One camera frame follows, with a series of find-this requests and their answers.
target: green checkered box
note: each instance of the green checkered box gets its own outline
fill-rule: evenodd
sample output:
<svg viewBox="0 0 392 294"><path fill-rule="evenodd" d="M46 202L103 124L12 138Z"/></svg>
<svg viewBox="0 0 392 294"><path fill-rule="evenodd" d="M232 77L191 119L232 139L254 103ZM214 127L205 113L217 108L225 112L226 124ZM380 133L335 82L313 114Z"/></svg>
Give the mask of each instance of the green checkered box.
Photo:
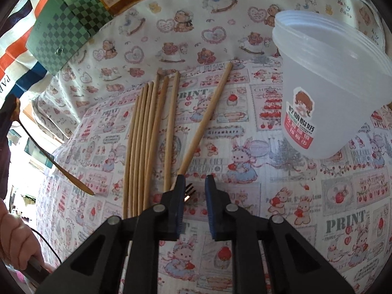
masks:
<svg viewBox="0 0 392 294"><path fill-rule="evenodd" d="M100 0L48 0L26 47L49 73L56 75L111 19Z"/></svg>

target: plastic cup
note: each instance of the plastic cup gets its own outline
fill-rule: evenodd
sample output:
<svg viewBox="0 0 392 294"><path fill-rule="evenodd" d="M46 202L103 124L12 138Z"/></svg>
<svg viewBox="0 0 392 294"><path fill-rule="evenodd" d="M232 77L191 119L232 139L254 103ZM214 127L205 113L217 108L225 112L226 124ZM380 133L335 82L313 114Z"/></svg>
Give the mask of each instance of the plastic cup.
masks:
<svg viewBox="0 0 392 294"><path fill-rule="evenodd" d="M283 58L283 133L301 154L331 157L392 101L392 62L349 25L313 12L282 11L272 39Z"/></svg>

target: cup label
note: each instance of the cup label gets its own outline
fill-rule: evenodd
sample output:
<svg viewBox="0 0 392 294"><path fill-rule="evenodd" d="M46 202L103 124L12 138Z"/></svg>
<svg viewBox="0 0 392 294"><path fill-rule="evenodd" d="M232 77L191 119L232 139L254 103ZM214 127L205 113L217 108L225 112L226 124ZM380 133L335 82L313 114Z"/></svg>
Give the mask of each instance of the cup label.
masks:
<svg viewBox="0 0 392 294"><path fill-rule="evenodd" d="M301 87L294 89L293 104L286 102L285 129L293 140L308 149L316 132L310 121L314 111L314 101Z"/></svg>

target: wooden chopstick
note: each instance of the wooden chopstick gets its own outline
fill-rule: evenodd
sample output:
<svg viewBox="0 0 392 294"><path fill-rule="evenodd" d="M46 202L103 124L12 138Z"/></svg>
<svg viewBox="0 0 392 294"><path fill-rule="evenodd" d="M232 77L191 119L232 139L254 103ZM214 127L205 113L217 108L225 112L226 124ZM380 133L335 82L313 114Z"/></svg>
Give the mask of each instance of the wooden chopstick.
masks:
<svg viewBox="0 0 392 294"><path fill-rule="evenodd" d="M133 113L131 123L129 124L129 133L128 133L128 144L127 144L127 153L125 156L125 175L124 175L124 193L123 193L123 219L128 218L128 198L129 198L129 168L131 165L131 150L132 150L132 138L133 132L135 128L136 121L136 108L139 103L140 96L137 95L135 104L133 106Z"/></svg>
<svg viewBox="0 0 392 294"><path fill-rule="evenodd" d="M143 191L144 191L144 172L145 172L145 158L146 158L146 141L147 141L147 128L148 118L150 116L150 104L152 96L153 82L148 83L148 93L146 99L146 107L144 109L144 120L143 120L143 132L142 132L142 144L140 147L140 162L139 162L139 180L138 180L138 210L137 215L140 215L143 211Z"/></svg>
<svg viewBox="0 0 392 294"><path fill-rule="evenodd" d="M139 124L137 128L136 136L136 151L135 151L135 164L134 164L134 176L133 176L133 216L138 215L138 192L139 192L139 163L140 163L140 149L142 146L142 135L143 135L143 121L144 121L144 111L146 110L146 100L147 100L148 84L143 87L142 92L142 104L140 106L139 114Z"/></svg>
<svg viewBox="0 0 392 294"><path fill-rule="evenodd" d="M181 166L177 172L177 174L182 174L185 175L189 165L191 164L193 155L197 149L197 146L200 144L201 138L203 137L203 134L205 132L205 129L207 128L208 123L210 122L210 119L212 117L212 114L215 111L215 108L218 104L218 101L222 95L223 89L225 88L226 85L226 80L229 77L229 74L231 72L231 69L233 67L233 64L229 62L226 65L226 69L223 72L223 75L221 77L221 80L219 81L218 87L216 88L214 95L212 95L211 102L207 107L207 110L204 113L204 116L199 124L199 127L197 128L196 134L192 139L191 145L189 146L183 160L181 163Z"/></svg>
<svg viewBox="0 0 392 294"><path fill-rule="evenodd" d="M167 120L163 192L169 191L171 186L171 163L172 163L174 122L176 119L177 95L178 95L177 93L178 93L179 83L180 83L180 73L177 71L176 75L174 76L171 99L170 99L169 117Z"/></svg>
<svg viewBox="0 0 392 294"><path fill-rule="evenodd" d="M144 168L147 169L148 164L148 154L150 153L150 143L152 128L154 126L154 117L156 109L156 95L158 93L159 87L159 74L156 74L154 86L152 88L151 102L150 102L150 114L148 115L148 128L147 128L147 143L146 143L146 156L144 159Z"/></svg>
<svg viewBox="0 0 392 294"><path fill-rule="evenodd" d="M128 216L133 216L133 192L134 192L134 186L133 186L133 181L135 177L135 158L136 158L136 139L138 137L138 129L139 129L139 117L140 117L140 111L141 111L141 106L142 106L142 95L143 95L144 88L140 91L139 94L139 101L138 105L135 107L135 112L136 114L135 117L135 125L134 125L134 131L133 131L133 136L132 136L132 147L131 147L131 161L129 163L129 188L128 188Z"/></svg>
<svg viewBox="0 0 392 294"><path fill-rule="evenodd" d="M77 186L80 190L86 192L87 194L90 194L92 196L95 195L95 193L89 187L87 187L83 182L81 182L79 179L75 178L73 175L71 175L68 171L66 171L63 167L61 167L58 163L56 163L54 161L54 159L51 157L51 155L45 149L43 149L34 140L34 138L29 134L27 129L23 126L22 122L20 121L19 116L15 116L15 121L19 122L19 124L22 126L23 130L26 132L26 134L30 137L30 139L34 143L34 145L36 145L38 147L38 149L45 155L45 157L47 157L47 159L49 159L50 162L52 164L54 164L58 168L58 170L60 170L62 172L62 174L69 179L70 182L72 182L75 186Z"/></svg>
<svg viewBox="0 0 392 294"><path fill-rule="evenodd" d="M155 117L154 117L154 125L152 128L151 133L151 144L150 144L150 151L148 152L148 159L147 159L147 170L146 170L146 177L144 181L144 195L143 195L143 209L147 209L148 207L148 198L150 196L150 184L151 184L151 176L152 176L152 168L155 164L155 157L156 157L156 147L158 145L158 135L159 135L159 128L162 119L162 111L163 107L165 106L166 102L166 93L167 93L167 86L169 84L169 77L166 76L162 83L161 92L158 98L158 105L156 107Z"/></svg>

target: printed tablecloth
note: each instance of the printed tablecloth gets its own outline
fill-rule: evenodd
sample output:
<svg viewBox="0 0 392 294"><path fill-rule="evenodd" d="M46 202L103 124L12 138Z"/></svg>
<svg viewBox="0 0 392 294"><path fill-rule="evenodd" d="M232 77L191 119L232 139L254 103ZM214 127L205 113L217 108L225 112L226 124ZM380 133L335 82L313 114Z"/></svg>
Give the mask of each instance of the printed tablecloth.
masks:
<svg viewBox="0 0 392 294"><path fill-rule="evenodd" d="M307 10L343 21L385 48L363 0L144 0L108 23L33 100L38 121L70 137L86 110L173 69L273 56L274 17Z"/></svg>
<svg viewBox="0 0 392 294"><path fill-rule="evenodd" d="M172 178L195 134L225 64L181 75L173 140ZM392 111L382 107L335 155L302 156L284 139L282 60L235 61L228 83L196 150L187 182L197 189L184 208L178 242L161 242L159 293L232 291L229 242L214 242L207 223L204 179L213 174L233 203L268 218L283 215L355 288L363 293L392 249ZM167 98L170 98L172 82ZM129 122L141 86L89 108L56 160L85 182L92 197L55 171L37 200L37 228L61 258L109 216L121 215ZM160 125L151 203L163 187L169 100ZM45 259L58 264L42 243Z"/></svg>

